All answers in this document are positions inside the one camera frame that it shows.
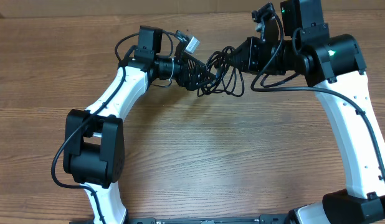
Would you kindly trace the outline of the black cable long tail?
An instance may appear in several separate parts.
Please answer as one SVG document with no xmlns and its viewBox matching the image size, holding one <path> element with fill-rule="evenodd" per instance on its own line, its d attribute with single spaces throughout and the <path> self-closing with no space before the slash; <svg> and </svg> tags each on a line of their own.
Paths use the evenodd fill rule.
<svg viewBox="0 0 385 224">
<path fill-rule="evenodd" d="M 215 68 L 214 74 L 216 80 L 212 83 L 199 88 L 197 91 L 197 97 L 211 94 L 225 93 L 234 97 L 241 97 L 245 93 L 245 84 L 242 72 L 231 65 L 226 64 L 226 56 L 235 50 L 232 46 L 224 47 L 221 51 L 215 51 L 207 60 L 206 68 L 209 72 Z M 235 93 L 237 86 L 237 79 L 240 78 L 241 92 Z"/>
</svg>

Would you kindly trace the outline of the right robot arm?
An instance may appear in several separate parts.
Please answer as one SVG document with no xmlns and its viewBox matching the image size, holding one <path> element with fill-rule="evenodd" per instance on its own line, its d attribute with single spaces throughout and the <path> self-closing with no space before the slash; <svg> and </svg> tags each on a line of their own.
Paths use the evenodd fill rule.
<svg viewBox="0 0 385 224">
<path fill-rule="evenodd" d="M 270 75 L 304 76 L 331 124 L 345 171 L 343 190 L 286 215 L 262 215 L 261 222 L 373 223 L 385 219 L 385 142 L 369 97 L 366 63 L 356 39 L 330 36 L 319 1 L 283 1 L 252 12 L 260 37 L 249 37 L 228 61 L 254 75 L 256 92 L 287 91 Z"/>
</svg>

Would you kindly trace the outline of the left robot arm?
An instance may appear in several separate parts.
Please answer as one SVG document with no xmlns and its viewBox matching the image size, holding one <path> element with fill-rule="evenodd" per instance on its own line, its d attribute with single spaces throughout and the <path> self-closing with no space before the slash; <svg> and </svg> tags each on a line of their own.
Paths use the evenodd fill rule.
<svg viewBox="0 0 385 224">
<path fill-rule="evenodd" d="M 85 110 L 71 110 L 65 139 L 59 149 L 63 169 L 75 189 L 84 189 L 93 208 L 92 223 L 126 223 L 128 212 L 121 201 L 118 181 L 125 163 L 123 123 L 136 101 L 156 79 L 176 82 L 189 91 L 214 81 L 215 75 L 193 57 L 200 41 L 141 26 L 138 42 L 125 56 L 116 54 L 117 74 L 102 96 Z"/>
</svg>

